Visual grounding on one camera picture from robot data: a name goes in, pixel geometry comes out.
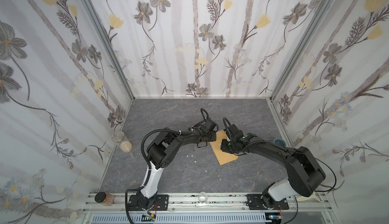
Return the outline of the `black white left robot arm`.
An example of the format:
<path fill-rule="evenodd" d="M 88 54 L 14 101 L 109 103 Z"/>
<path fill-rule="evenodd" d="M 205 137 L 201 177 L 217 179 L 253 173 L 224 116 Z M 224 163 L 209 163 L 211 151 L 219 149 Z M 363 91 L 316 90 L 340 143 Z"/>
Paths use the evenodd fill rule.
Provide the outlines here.
<path fill-rule="evenodd" d="M 164 169 L 169 166 L 179 149 L 194 144 L 197 148 L 208 146 L 216 141 L 218 125 L 208 112 L 201 108 L 202 120 L 188 130 L 173 130 L 168 127 L 149 132 L 141 142 L 141 154 L 147 163 L 147 172 L 140 187 L 128 189 L 135 192 L 135 199 L 128 200 L 127 208 L 150 210 L 157 206 L 158 184 Z"/>

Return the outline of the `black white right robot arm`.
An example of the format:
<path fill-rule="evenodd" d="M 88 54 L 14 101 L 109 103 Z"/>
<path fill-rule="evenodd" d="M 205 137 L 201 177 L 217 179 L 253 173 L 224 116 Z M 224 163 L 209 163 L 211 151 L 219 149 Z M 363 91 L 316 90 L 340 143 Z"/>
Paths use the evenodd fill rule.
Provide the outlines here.
<path fill-rule="evenodd" d="M 222 140 L 221 150 L 241 156 L 256 154 L 276 162 L 286 169 L 287 178 L 270 184 L 262 191 L 259 205 L 274 209 L 287 197 L 309 197 L 326 179 L 320 160 L 305 147 L 290 148 L 269 143 L 255 134 L 244 134 L 236 125 L 224 117 L 223 124 L 227 139 Z"/>

